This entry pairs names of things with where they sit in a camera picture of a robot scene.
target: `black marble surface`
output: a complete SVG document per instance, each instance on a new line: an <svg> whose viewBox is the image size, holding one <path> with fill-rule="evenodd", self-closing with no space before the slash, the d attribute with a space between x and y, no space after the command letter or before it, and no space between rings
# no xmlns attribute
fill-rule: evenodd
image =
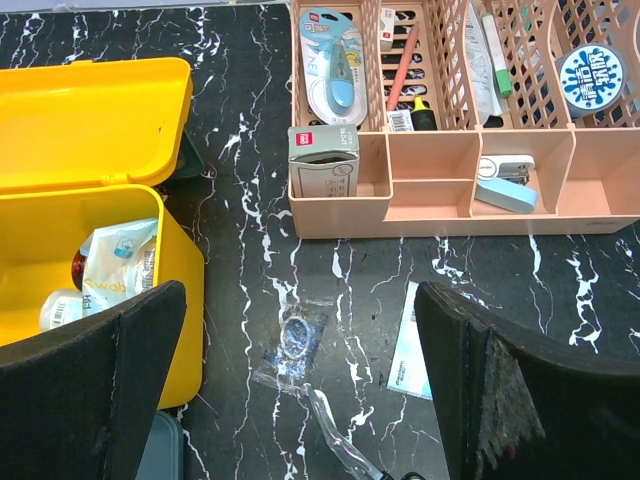
<svg viewBox="0 0 640 480"><path fill-rule="evenodd" d="M640 360L634 228L299 241L285 191L285 5L0 15L2 68L169 55L193 67L188 127L208 161L201 177L159 187L207 262L205 380L175 411L187 480L350 478L306 401L249 380L292 298L332 313L310 380L338 428L396 478L408 470L448 477L433 404L385 388L410 280L452 284L576 351Z"/></svg>

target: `gray container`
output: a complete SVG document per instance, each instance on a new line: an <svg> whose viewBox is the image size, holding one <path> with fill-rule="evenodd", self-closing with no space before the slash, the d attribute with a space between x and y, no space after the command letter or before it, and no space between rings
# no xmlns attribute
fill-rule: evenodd
<svg viewBox="0 0 640 480"><path fill-rule="evenodd" d="M164 412L157 412L136 480L182 480L184 439L182 427Z"/></svg>
<svg viewBox="0 0 640 480"><path fill-rule="evenodd" d="M615 103L627 80L621 53L601 43L581 45L556 60L571 118L601 112Z"/></svg>

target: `desk organizer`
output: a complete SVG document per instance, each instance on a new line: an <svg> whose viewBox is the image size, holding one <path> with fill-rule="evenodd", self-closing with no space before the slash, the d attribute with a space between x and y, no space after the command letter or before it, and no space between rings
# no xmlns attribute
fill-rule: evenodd
<svg viewBox="0 0 640 480"><path fill-rule="evenodd" d="M292 0L292 124L320 123L305 96L298 19L314 6L353 18L363 36L369 115L359 132L356 197L289 199L300 238L611 233L640 218L640 57L634 0L495 0L494 15L514 92L500 128L478 122L465 58L464 19L471 0ZM379 11L396 10L394 45L380 53ZM419 92L438 131L390 132L384 106L411 25L419 45L400 102ZM555 58L598 42L622 53L623 95L573 122ZM481 155L528 154L532 214L476 201Z"/></svg>

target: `plastic bottle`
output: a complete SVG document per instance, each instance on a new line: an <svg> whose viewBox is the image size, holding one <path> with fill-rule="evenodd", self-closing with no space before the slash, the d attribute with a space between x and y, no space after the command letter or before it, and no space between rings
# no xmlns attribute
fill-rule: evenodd
<svg viewBox="0 0 640 480"><path fill-rule="evenodd" d="M56 290L40 309L40 330L46 332L82 318L82 292Z"/></svg>

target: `plastic bag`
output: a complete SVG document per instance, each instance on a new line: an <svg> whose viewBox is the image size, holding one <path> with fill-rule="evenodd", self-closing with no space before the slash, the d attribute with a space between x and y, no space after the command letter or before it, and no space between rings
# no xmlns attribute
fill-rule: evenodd
<svg viewBox="0 0 640 480"><path fill-rule="evenodd" d="M87 256L83 316L118 305L153 286L158 219L97 228L80 248Z"/></svg>
<svg viewBox="0 0 640 480"><path fill-rule="evenodd" d="M263 363L251 379L294 396L304 396L304 384L313 365L329 319L326 307L296 304L285 312L262 355Z"/></svg>

